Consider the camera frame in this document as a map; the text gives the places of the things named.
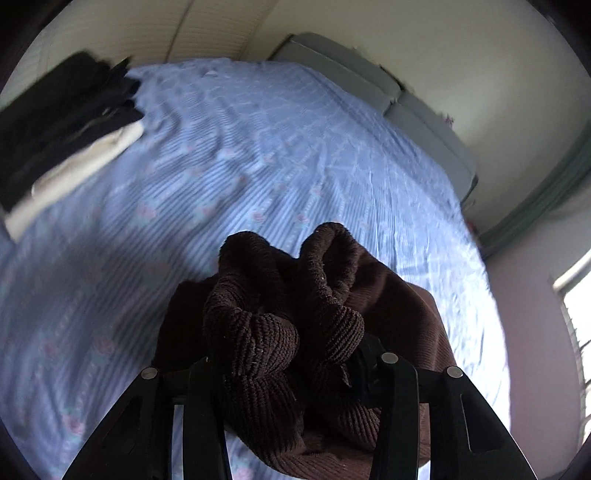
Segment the brown corduroy pants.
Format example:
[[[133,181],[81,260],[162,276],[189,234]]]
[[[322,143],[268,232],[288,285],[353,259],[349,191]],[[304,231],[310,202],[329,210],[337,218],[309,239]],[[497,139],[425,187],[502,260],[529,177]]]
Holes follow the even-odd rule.
[[[418,368],[455,362],[431,294],[405,282],[339,223],[297,257],[252,232],[225,240],[204,306],[208,353],[230,398],[224,421],[260,460],[301,479],[365,479],[381,411],[349,362],[363,338]]]

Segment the window with railing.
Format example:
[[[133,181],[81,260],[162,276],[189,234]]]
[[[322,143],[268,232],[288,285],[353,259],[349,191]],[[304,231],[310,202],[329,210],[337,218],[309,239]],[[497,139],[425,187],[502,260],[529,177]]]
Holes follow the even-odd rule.
[[[580,397],[580,444],[590,435],[590,251],[553,283],[575,356]]]

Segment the cream folded garment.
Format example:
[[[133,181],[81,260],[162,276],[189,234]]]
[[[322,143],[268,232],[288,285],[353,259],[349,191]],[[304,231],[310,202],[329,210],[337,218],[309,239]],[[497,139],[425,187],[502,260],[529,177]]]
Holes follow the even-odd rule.
[[[141,121],[126,125],[68,157],[37,179],[29,192],[4,216],[4,225],[14,242],[48,207],[121,155],[143,134]]]

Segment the green curtain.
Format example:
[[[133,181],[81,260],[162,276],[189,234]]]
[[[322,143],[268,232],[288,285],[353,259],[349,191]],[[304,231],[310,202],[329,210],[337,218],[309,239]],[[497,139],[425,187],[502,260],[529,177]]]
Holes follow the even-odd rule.
[[[590,180],[590,122],[565,157],[505,218],[480,235],[484,260],[501,252],[562,206]]]

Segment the grey upholstered headboard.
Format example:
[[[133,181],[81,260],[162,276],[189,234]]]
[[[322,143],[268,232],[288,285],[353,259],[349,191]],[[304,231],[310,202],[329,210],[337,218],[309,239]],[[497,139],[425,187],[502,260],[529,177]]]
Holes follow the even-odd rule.
[[[315,33],[288,36],[270,60],[314,69],[365,101],[445,170],[461,201],[472,194],[478,184],[477,162],[472,152],[442,115],[382,66]]]

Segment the blue striped floral bedsheet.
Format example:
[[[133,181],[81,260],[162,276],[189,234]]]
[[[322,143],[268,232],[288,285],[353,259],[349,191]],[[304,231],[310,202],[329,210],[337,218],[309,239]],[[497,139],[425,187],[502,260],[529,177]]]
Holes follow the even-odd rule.
[[[436,300],[455,358],[510,418],[504,331],[444,170],[315,71],[192,60],[136,68],[138,141],[19,240],[1,238],[1,418],[58,479],[151,359],[183,280],[228,236],[297,255],[325,222]]]

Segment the black folded clothes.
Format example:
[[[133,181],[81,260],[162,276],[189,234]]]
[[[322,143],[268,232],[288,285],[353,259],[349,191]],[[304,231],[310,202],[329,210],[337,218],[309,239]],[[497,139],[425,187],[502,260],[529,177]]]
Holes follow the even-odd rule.
[[[143,118],[140,81],[116,65],[77,52],[1,111],[1,208],[9,212],[33,184],[96,140]]]

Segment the cream louvered wardrobe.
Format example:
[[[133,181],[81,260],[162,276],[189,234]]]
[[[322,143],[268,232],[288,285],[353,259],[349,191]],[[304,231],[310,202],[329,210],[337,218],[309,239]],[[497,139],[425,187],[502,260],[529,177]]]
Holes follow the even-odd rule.
[[[274,1],[73,1],[39,34],[1,90],[9,104],[71,54],[133,66],[199,57],[238,59]]]

